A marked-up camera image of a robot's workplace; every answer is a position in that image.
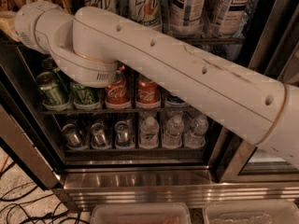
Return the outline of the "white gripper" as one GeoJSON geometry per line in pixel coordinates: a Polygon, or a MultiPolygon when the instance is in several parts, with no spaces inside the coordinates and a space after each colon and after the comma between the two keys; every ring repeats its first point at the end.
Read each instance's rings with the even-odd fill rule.
{"type": "Polygon", "coordinates": [[[25,0],[25,3],[29,5],[23,6],[17,14],[0,12],[0,30],[27,48],[51,54],[55,34],[67,34],[74,16],[47,1],[25,0]]]}

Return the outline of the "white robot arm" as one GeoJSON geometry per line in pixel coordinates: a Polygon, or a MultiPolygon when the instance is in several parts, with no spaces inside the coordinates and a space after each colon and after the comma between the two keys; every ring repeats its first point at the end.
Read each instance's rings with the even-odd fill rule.
{"type": "Polygon", "coordinates": [[[76,82],[112,83],[124,63],[244,141],[299,168],[299,88],[97,7],[71,15],[47,1],[3,11],[1,29],[49,54],[76,82]]]}

